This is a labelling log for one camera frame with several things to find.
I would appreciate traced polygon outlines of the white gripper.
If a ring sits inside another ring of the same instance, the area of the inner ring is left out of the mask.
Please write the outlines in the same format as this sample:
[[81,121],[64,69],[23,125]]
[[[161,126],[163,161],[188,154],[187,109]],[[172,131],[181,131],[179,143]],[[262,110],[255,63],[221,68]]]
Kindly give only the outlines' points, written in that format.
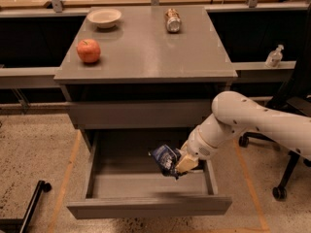
[[180,174],[195,168],[198,165],[198,159],[207,160],[215,155],[216,148],[210,146],[203,138],[199,126],[196,126],[189,134],[188,139],[181,147],[185,152],[176,165],[176,171]]

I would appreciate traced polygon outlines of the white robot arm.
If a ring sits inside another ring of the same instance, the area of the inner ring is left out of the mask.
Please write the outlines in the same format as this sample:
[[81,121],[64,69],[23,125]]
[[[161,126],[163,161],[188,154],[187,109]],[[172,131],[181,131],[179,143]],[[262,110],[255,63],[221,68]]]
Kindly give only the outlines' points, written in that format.
[[185,173],[210,159],[220,144],[247,129],[253,129],[276,143],[311,160],[311,118],[272,109],[235,91],[219,93],[211,105],[212,114],[190,133],[176,164]]

